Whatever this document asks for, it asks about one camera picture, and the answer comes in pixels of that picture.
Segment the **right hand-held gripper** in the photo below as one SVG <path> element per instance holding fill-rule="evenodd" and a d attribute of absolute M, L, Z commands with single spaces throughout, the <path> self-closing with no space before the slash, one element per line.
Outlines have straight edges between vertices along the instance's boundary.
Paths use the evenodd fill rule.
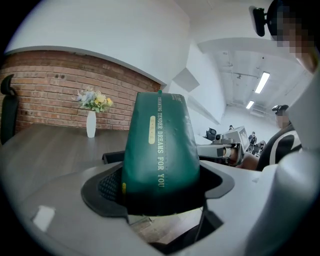
<path fill-rule="evenodd" d="M 213 144 L 198 144 L 197 153 L 200 157 L 222 159 L 236 157 L 238 148 L 238 163 L 240 165 L 249 147 L 249 137 L 244 126 L 233 128 L 225 133 L 216 134 Z"/>

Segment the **person's right hand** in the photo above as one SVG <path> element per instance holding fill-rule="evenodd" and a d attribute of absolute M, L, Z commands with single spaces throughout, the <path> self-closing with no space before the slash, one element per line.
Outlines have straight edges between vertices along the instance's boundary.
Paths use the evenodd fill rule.
<path fill-rule="evenodd" d="M 239 150 L 237 147 L 224 147 L 223 158 L 227 160 L 230 166 L 236 166 L 238 163 Z"/>

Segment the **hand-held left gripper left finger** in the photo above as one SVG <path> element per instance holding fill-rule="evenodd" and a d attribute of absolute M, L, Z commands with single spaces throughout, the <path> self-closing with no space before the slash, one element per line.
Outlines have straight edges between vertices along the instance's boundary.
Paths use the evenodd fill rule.
<path fill-rule="evenodd" d="M 160 256 L 130 228 L 127 209 L 104 198 L 99 183 L 121 162 L 53 179 L 18 206 L 27 231 L 55 256 Z"/>

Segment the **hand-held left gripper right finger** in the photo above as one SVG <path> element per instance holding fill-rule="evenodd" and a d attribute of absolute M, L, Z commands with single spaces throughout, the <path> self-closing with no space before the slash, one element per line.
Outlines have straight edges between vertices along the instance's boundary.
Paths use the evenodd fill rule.
<path fill-rule="evenodd" d="M 205 193 L 195 242 L 179 256 L 285 255 L 309 231 L 320 195 L 318 159 L 283 159 L 264 171 L 201 166 L 221 184 Z"/>

